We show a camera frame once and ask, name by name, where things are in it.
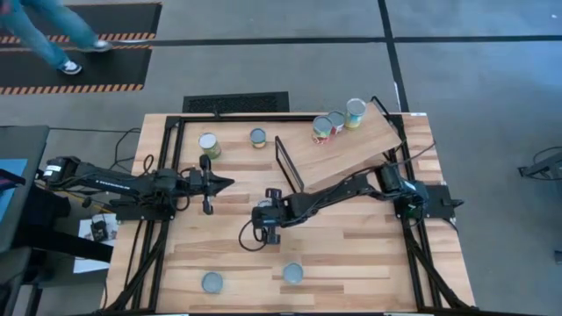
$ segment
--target gray floor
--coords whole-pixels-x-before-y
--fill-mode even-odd
[[[562,34],[557,0],[387,5],[395,36]],[[374,0],[165,0],[157,39],[382,34]],[[410,109],[429,114],[451,193],[466,201],[458,228],[478,306],[562,314],[562,267],[552,258],[562,248],[561,197],[554,183],[523,180],[516,171],[536,151],[560,145],[562,42],[397,50]],[[2,96],[0,125],[127,129],[146,113],[181,111],[183,96],[278,90],[289,91],[293,111],[341,108],[372,94],[398,109],[384,44],[158,47],[143,91]],[[109,166],[118,137],[52,132],[45,157],[75,154]],[[134,153],[136,140],[127,140],[121,156]],[[48,289],[40,314],[90,312],[101,288],[100,277]]]

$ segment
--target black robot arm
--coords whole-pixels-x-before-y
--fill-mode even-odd
[[[371,172],[376,175],[380,190],[369,183]],[[254,229],[269,229],[271,234],[271,228],[302,224],[324,207],[363,195],[383,201],[394,200],[411,214],[419,213],[429,199],[424,183],[407,181],[400,176],[396,164],[385,164],[359,170],[338,184],[315,193],[300,192],[281,197],[280,190],[267,189],[266,197],[271,203],[254,207],[252,225]]]
[[[207,155],[199,158],[201,170],[186,169],[177,173],[174,169],[145,171],[140,176],[103,169],[76,157],[57,157],[47,161],[42,179],[50,190],[68,190],[84,186],[120,194],[110,205],[118,219],[173,219],[179,198],[203,195],[203,211],[213,213],[210,197],[216,196],[234,180],[216,176],[211,171]]]

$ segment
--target silver can lid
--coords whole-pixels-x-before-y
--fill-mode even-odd
[[[328,118],[332,120],[334,126],[342,126],[345,123],[345,115],[340,111],[331,111]]]
[[[348,112],[353,115],[363,115],[367,109],[367,104],[362,99],[352,98],[348,101]]]
[[[332,120],[327,116],[321,115],[314,119],[313,127],[320,132],[329,132],[332,130]]]
[[[201,282],[203,290],[207,293],[219,294],[222,290],[222,276],[217,272],[207,272]]]
[[[261,128],[254,128],[249,134],[252,142],[261,143],[265,141],[265,131]]]
[[[203,149],[213,148],[217,143],[217,136],[213,133],[203,133],[199,136],[199,146]]]
[[[302,282],[304,271],[298,263],[289,263],[283,269],[283,279],[289,284],[299,284]]]

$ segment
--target leg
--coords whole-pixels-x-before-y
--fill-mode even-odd
[[[17,245],[28,245],[46,251],[60,252],[67,255],[109,262],[113,247],[101,242],[89,241],[67,233],[39,225],[24,225],[18,229]]]
[[[97,42],[97,35],[90,26],[71,9],[62,5],[61,1],[24,0],[24,4],[29,4],[43,18],[60,28],[79,48],[93,47]]]
[[[4,26],[14,36],[19,37],[26,46],[41,56],[49,65],[54,68],[62,67],[68,61],[68,56],[58,46],[49,42],[45,35],[35,28],[27,14],[25,14],[19,0],[11,0],[11,2],[11,11],[0,17]]]

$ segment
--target wooden tabletop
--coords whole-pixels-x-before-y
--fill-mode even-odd
[[[414,155],[433,142],[429,121],[425,115],[402,115],[410,153]],[[148,154],[153,154],[158,161],[165,119],[164,114],[145,117],[134,174],[142,172],[142,161]],[[213,161],[213,172],[233,178],[236,183],[213,200],[212,216],[204,215],[201,198],[194,197],[189,209],[179,212],[171,222],[158,312],[415,310],[406,248],[392,203],[354,197],[321,210],[303,225],[281,229],[281,245],[268,245],[256,253],[239,246],[238,233],[250,219],[252,207],[263,199],[265,188],[291,193],[275,162],[274,137],[309,126],[310,123],[273,122],[189,123],[186,126],[180,169],[198,165],[202,154],[198,137],[203,132],[212,132],[217,135],[223,151],[221,157]],[[255,127],[267,133],[268,143],[263,149],[254,149],[249,143],[249,132]],[[170,141],[171,144],[175,141],[174,133]],[[172,148],[173,145],[169,147],[168,166]],[[426,183],[443,180],[435,149],[426,152],[413,165],[418,180]],[[119,227],[107,278],[110,302],[123,289],[137,223],[126,222]],[[428,219],[426,226],[437,270],[461,299],[473,304],[456,232],[440,219]],[[258,246],[250,229],[243,240],[249,247]],[[140,238],[133,271],[139,261],[141,244]],[[299,285],[289,285],[283,280],[283,267],[291,262],[298,262],[304,268],[304,280]],[[223,276],[221,294],[204,293],[201,280],[207,271]],[[143,288],[144,306],[148,304],[151,279],[149,274]],[[421,281],[426,305],[430,305],[424,272]]]

